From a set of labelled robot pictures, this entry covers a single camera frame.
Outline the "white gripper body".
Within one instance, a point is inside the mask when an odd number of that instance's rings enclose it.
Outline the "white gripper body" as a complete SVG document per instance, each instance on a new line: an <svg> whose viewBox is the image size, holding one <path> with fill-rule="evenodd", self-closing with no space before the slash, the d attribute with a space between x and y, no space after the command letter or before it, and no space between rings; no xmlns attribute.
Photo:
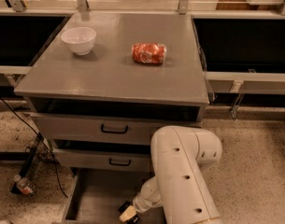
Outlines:
<svg viewBox="0 0 285 224"><path fill-rule="evenodd" d="M145 213L151 208L158 208L163 205L161 196L159 194L152 194L150 196L138 193L133 198L133 207L138 213Z"/></svg>

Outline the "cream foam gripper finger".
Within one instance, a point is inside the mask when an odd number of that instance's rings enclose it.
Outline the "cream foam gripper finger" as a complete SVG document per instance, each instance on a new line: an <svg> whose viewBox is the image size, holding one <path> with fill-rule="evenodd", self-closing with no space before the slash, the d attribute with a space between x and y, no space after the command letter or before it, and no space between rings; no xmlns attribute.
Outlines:
<svg viewBox="0 0 285 224"><path fill-rule="evenodd" d="M132 205L121 209L120 221L126 222L132 219L136 215L136 210Z"/></svg>

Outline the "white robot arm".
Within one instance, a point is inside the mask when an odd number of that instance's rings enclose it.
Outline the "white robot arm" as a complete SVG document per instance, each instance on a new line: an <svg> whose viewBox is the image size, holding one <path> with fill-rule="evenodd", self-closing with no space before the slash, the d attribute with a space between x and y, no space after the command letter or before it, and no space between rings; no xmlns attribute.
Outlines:
<svg viewBox="0 0 285 224"><path fill-rule="evenodd" d="M167 224L223 224L200 167L221 159L222 145L211 131L164 126L150 141L154 177L120 208L120 222L136 224L139 215L161 207Z"/></svg>

